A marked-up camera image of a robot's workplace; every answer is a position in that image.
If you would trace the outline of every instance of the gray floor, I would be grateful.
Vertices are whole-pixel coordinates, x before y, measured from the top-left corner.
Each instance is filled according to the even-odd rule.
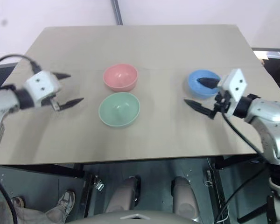
[[[259,164],[243,163],[220,171],[225,196],[229,197],[243,181],[260,168]],[[204,224],[213,223],[209,189],[204,185],[206,180],[204,171],[209,169],[205,158],[101,163],[86,165],[84,169],[98,174],[105,184],[103,191],[96,192],[95,214],[102,213],[106,209],[116,187],[132,175],[140,175],[142,182],[140,202],[136,209],[172,212],[171,181],[176,176],[184,176],[190,181],[195,192]],[[74,190],[79,200],[84,183],[83,180],[75,178],[30,173],[3,167],[0,167],[0,180],[10,196],[24,196],[27,208],[43,212],[53,208],[59,196],[67,189]],[[232,224],[237,223],[237,216],[243,216],[265,203],[266,196],[270,193],[267,181],[268,173],[263,173],[231,201]],[[67,221],[75,220],[76,217],[77,208],[74,208]],[[247,223],[266,223],[266,217],[262,215]]]

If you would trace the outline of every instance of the blue bowl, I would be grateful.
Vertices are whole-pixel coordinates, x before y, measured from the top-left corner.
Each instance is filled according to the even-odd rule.
[[[194,97],[200,99],[207,99],[209,97],[215,96],[218,92],[218,88],[208,88],[198,82],[199,78],[216,78],[221,79],[216,73],[209,70],[196,70],[189,75],[188,85],[189,90]]]

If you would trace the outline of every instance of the table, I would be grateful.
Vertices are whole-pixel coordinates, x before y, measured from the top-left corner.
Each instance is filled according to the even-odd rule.
[[[224,78],[241,68],[248,82],[246,94],[280,101],[279,87],[233,25],[50,27],[27,55],[45,70],[72,75],[62,80],[59,102],[84,100],[62,112],[44,107],[7,117],[1,165],[253,153],[220,114],[210,120],[183,102],[193,98],[186,79],[197,69]],[[141,103],[135,123],[118,129],[98,117],[100,103],[113,93],[104,86],[102,75],[116,63],[129,63],[139,71],[131,93]],[[31,74],[22,60],[5,83],[20,87]],[[201,102],[212,108],[214,100]],[[261,148],[250,125],[231,120]]]

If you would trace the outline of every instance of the bowl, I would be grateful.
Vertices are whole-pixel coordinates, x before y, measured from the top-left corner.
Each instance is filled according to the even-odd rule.
[[[124,127],[132,124],[139,112],[139,100],[128,92],[118,92],[108,96],[98,109],[99,118],[111,127]]]
[[[216,87],[214,89],[208,88],[201,83],[198,82],[199,78],[216,78],[221,79],[216,73],[209,71],[209,70],[196,70],[189,75],[188,78],[188,85],[189,90],[194,97],[200,99],[207,99],[209,97],[215,96],[219,89]]]
[[[136,86],[138,72],[129,64],[116,64],[105,71],[103,79],[113,91],[127,92]]]

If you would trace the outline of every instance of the white wall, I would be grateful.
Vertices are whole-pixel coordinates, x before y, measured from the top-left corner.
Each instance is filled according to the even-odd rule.
[[[125,25],[237,24],[251,47],[280,48],[280,0],[118,0]]]
[[[45,27],[88,25],[116,25],[110,0],[0,0],[0,56],[25,53]]]

